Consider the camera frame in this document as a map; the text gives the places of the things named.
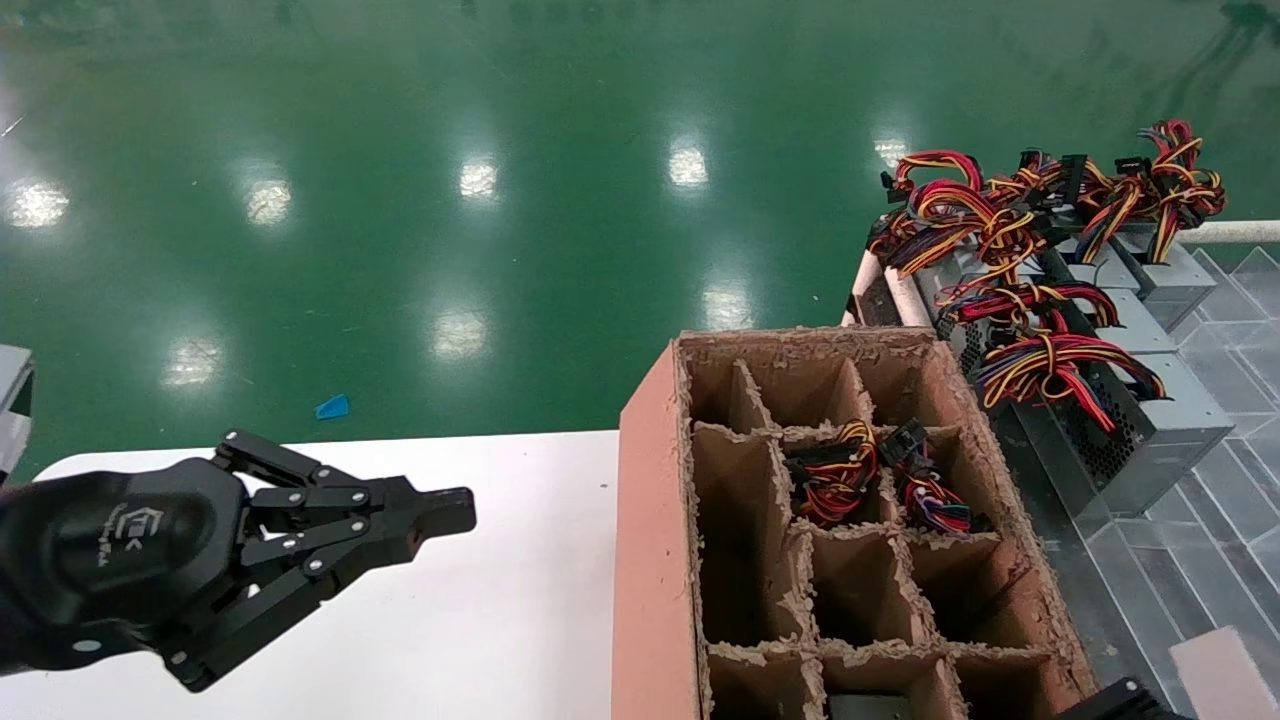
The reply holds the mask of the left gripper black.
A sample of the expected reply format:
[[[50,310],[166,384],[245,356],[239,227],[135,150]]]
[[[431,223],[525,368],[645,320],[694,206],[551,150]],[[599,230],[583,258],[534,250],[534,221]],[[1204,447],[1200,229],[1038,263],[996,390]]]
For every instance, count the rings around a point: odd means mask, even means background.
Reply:
[[[253,524],[297,533],[239,542],[248,493],[233,474],[266,484],[252,492]],[[1,519],[5,674],[163,650],[192,693],[365,574],[477,524],[468,488],[360,479],[247,430],[229,432],[212,462],[6,489]]]

